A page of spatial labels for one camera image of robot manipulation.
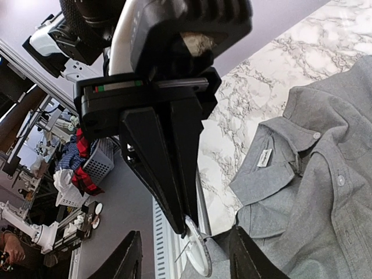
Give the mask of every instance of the gray table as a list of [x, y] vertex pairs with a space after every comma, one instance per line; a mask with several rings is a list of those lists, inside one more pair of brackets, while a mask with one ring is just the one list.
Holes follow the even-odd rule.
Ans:
[[83, 241], [78, 262], [79, 279], [92, 275], [131, 230], [141, 232], [142, 279], [154, 279], [152, 196], [120, 156], [115, 168], [99, 185], [104, 191], [91, 201], [103, 203], [99, 227]]

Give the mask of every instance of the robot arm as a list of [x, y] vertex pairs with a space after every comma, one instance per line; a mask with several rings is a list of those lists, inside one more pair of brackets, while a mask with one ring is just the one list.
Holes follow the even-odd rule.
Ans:
[[[62, 50], [58, 55], [82, 61], [85, 49], [105, 54], [105, 76], [79, 80], [75, 86], [85, 137], [119, 135], [124, 160], [155, 197], [174, 232], [198, 247], [194, 252], [203, 264], [194, 267], [210, 276], [212, 264], [198, 231], [199, 137], [202, 120], [217, 105], [214, 95], [221, 84], [213, 62], [251, 32], [249, 0], [60, 2], [66, 22], [56, 20], [55, 28], [43, 27], [48, 32], [40, 33], [53, 38]], [[120, 14], [113, 4], [124, 6]], [[66, 37], [74, 43], [66, 45]], [[29, 53], [40, 62], [49, 51], [31, 39]]]
[[27, 39], [23, 48], [52, 76], [66, 80], [93, 78], [92, 65], [102, 54], [83, 43], [67, 25], [64, 15], [50, 15]]
[[9, 202], [0, 202], [0, 219], [10, 222], [10, 224], [29, 235], [32, 241], [41, 247], [41, 253], [47, 254], [53, 250], [58, 229], [57, 222], [54, 222], [49, 227], [46, 225], [30, 225], [17, 215], [16, 210]]

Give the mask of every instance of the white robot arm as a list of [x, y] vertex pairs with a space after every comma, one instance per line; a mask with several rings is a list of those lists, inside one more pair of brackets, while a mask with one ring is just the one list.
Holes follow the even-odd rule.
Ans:
[[62, 13], [48, 17], [23, 44], [25, 50], [52, 76], [76, 82], [100, 75], [92, 65], [102, 51], [84, 45], [66, 25]]
[[47, 254], [53, 250], [59, 225], [58, 222], [54, 222], [49, 227], [46, 225], [30, 225], [17, 215], [16, 209], [9, 202], [0, 202], [0, 219], [10, 222], [10, 224], [29, 235], [32, 241], [41, 247], [42, 254]]

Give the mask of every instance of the shirt button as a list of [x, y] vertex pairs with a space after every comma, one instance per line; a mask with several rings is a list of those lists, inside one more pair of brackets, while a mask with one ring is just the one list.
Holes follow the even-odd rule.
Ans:
[[319, 140], [320, 139], [320, 136], [321, 134], [316, 132], [315, 134], [313, 134], [313, 138], [316, 139], [316, 140]]
[[339, 186], [344, 186], [345, 185], [345, 178], [343, 176], [338, 176], [337, 179], [338, 179], [337, 184]]

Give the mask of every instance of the white cloth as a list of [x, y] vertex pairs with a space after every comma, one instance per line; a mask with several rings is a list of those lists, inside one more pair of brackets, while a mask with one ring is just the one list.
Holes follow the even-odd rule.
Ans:
[[33, 175], [37, 175], [40, 167], [41, 167], [41, 162], [43, 161], [43, 157], [41, 155], [38, 155], [36, 158], [36, 161], [31, 165], [30, 171]]
[[73, 170], [59, 170], [53, 175], [54, 179], [54, 187], [61, 192], [65, 193], [68, 191], [71, 187], [75, 187], [71, 180], [74, 176]]

